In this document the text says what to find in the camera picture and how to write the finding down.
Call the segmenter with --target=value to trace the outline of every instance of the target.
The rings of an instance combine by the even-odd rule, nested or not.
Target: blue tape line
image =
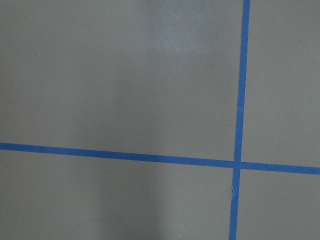
[[[42,154],[58,154],[81,157],[93,157],[104,159],[122,159],[134,160],[143,162],[168,163],[168,164],[183,164],[196,165],[208,167],[233,168],[234,162],[228,160],[204,159],[181,156],[163,156],[163,155],[149,155],[139,153],[115,152],[115,151],[100,151],[100,150],[86,150],[65,147],[53,146],[37,146],[14,143],[0,143],[0,150],[11,150]]]
[[[241,169],[294,173],[294,174],[320,175],[320,167],[312,167],[312,166],[292,166],[292,165],[280,165],[280,164],[268,164],[268,163],[256,163],[256,162],[242,162]]]
[[[244,130],[244,113],[245,113],[246,79],[247,79],[249,17],[250,17],[250,0],[244,0],[243,10],[242,10],[240,67],[239,67],[238,99],[237,99],[236,126],[235,126],[234,168],[233,168],[233,176],[232,176],[232,199],[231,199],[231,209],[230,209],[229,240],[237,239],[241,156],[242,156],[242,140],[243,140],[243,130]]]

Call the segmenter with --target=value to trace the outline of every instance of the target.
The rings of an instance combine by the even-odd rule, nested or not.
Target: blue painter's tape
[[[234,162],[228,161],[228,160],[203,159],[203,158],[180,157],[180,156],[149,155],[149,154],[138,154],[138,153],[127,153],[127,152],[86,150],[86,149],[76,149],[76,148],[24,145],[24,144],[13,144],[13,143],[0,143],[0,150],[11,150],[11,151],[21,151],[21,152],[31,152],[31,153],[42,153],[42,154],[70,155],[70,156],[93,157],[93,158],[104,158],[104,159],[122,159],[122,160],[134,160],[134,161],[168,163],[168,164],[221,167],[221,168],[233,168],[234,166]]]
[[[234,167],[233,167],[233,177],[232,177],[232,199],[231,199],[231,209],[230,209],[229,240],[237,239],[242,141],[243,141],[243,130],[244,130],[244,113],[245,113],[246,80],[247,80],[249,17],[250,17],[250,0],[244,0],[243,9],[242,9],[240,66],[239,66],[238,98],[237,98],[237,112],[236,112],[236,126],[235,126]]]
[[[320,167],[311,167],[311,166],[292,166],[292,165],[267,164],[267,163],[256,163],[256,162],[242,162],[241,169],[294,173],[294,174],[320,175]]]

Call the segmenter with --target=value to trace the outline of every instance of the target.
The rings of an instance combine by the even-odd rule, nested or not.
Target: gray surface
[[[3,0],[0,141],[232,160],[242,1]]]
[[[4,150],[0,158],[0,239],[228,239],[231,169]]]
[[[243,170],[237,240],[320,239],[318,175]]]
[[[243,161],[320,167],[320,1],[251,3]]]

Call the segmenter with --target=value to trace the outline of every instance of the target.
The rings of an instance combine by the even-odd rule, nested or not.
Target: gray floor
[[[251,1],[242,161],[320,167],[320,2]],[[0,142],[233,160],[242,1],[0,1]],[[0,150],[0,239],[227,240],[232,169]],[[320,178],[241,173],[239,240],[318,240]]]

